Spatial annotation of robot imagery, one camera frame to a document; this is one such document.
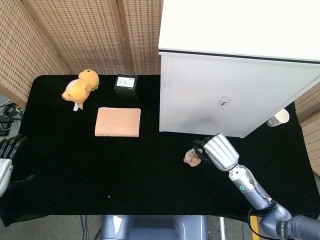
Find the black tablecloth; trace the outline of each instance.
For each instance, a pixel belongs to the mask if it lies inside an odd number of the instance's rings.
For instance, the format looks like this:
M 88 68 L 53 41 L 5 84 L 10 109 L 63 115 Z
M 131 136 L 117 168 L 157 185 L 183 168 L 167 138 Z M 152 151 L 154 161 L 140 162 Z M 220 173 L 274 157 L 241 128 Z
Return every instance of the black tablecloth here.
M 210 163 L 183 162 L 194 139 L 205 135 L 159 132 L 160 77 L 139 76 L 138 102 L 116 98 L 116 76 L 101 75 L 100 86 L 83 105 L 62 99 L 75 75 L 34 80 L 20 133 L 28 141 L 17 155 L 11 180 L 30 174 L 26 186 L 0 198 L 6 225 L 45 215 L 216 215 L 244 220 L 250 203 Z M 96 137 L 99 107 L 141 108 L 140 135 Z M 228 138 L 259 183 L 293 215 L 316 218 L 320 197 L 294 105 L 289 123 L 263 124 L 244 139 Z

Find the small plush toy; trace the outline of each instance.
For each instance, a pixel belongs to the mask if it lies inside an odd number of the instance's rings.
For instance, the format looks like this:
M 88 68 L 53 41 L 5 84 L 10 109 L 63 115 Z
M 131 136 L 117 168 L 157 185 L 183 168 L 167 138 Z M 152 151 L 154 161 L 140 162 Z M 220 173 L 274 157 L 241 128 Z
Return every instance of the small plush toy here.
M 190 149 L 185 153 L 183 161 L 186 164 L 189 164 L 191 167 L 196 167 L 201 163 L 200 158 L 198 158 L 197 154 L 195 153 L 194 149 Z
M 73 111 L 78 111 L 78 108 L 84 109 L 84 101 L 98 86 L 98 74 L 91 69 L 86 69 L 80 72 L 78 79 L 69 82 L 61 96 L 64 100 L 74 102 Z

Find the brown notebook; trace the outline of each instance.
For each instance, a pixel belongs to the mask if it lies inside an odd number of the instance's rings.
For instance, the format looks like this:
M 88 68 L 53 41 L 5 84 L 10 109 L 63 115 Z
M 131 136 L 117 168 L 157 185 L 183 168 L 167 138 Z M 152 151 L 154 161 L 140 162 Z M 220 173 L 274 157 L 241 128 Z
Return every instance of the brown notebook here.
M 97 137 L 139 137 L 139 108 L 100 107 L 94 134 Z

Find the wicker screen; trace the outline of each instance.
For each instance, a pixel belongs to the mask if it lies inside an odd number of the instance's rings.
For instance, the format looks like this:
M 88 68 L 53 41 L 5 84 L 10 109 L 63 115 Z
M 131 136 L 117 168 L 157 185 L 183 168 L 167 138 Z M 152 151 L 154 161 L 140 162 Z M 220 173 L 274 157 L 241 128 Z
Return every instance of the wicker screen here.
M 112 0 L 25 0 L 72 74 L 127 73 Z
M 296 114 L 300 115 L 320 103 L 320 83 L 315 85 L 295 101 Z
M 158 55 L 162 0 L 118 0 L 126 23 L 134 73 L 160 74 Z
M 33 80 L 66 74 L 14 0 L 0 1 L 0 91 L 25 107 Z
M 312 169 L 320 175 L 320 119 L 304 126 L 302 131 Z

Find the plush dog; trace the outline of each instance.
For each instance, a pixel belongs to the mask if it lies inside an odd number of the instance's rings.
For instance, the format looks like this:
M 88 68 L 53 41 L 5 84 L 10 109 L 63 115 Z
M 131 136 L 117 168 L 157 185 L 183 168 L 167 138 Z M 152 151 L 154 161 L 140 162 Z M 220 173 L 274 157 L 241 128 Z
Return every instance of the plush dog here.
M 98 86 L 98 74 L 91 69 L 86 69 L 80 72 L 78 79 L 69 82 L 61 96 L 66 101 L 74 102 L 73 111 L 78 111 L 79 108 L 84 109 L 85 100 Z

